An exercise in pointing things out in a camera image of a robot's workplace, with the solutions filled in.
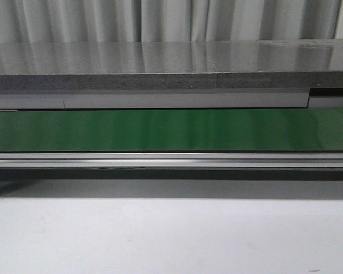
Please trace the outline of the grey stone counter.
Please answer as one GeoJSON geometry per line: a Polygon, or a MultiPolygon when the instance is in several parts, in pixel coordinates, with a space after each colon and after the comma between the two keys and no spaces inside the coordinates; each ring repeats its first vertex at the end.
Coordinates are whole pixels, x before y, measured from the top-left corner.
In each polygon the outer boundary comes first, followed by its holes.
{"type": "Polygon", "coordinates": [[[343,107],[343,39],[0,43],[0,110],[343,107]]]}

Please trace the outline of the green conveyor belt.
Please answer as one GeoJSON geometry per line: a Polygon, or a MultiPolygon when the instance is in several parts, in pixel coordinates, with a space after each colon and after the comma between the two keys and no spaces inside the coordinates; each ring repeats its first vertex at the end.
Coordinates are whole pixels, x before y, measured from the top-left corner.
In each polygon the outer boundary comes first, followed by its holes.
{"type": "Polygon", "coordinates": [[[343,151],[343,108],[0,112],[0,152],[343,151]]]}

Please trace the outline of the white curtain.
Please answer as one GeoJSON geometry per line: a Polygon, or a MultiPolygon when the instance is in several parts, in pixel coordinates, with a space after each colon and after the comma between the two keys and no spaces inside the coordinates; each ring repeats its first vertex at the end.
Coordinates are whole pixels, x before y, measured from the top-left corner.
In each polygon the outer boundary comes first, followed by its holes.
{"type": "Polygon", "coordinates": [[[0,43],[315,38],[343,38],[343,1],[0,1],[0,43]]]}

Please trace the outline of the aluminium conveyor frame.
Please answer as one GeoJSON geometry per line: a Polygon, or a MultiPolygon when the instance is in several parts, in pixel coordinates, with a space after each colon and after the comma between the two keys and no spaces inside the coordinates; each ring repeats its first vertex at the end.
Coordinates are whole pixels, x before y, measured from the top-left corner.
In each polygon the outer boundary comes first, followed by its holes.
{"type": "Polygon", "coordinates": [[[343,151],[0,152],[0,197],[343,199],[343,151]]]}

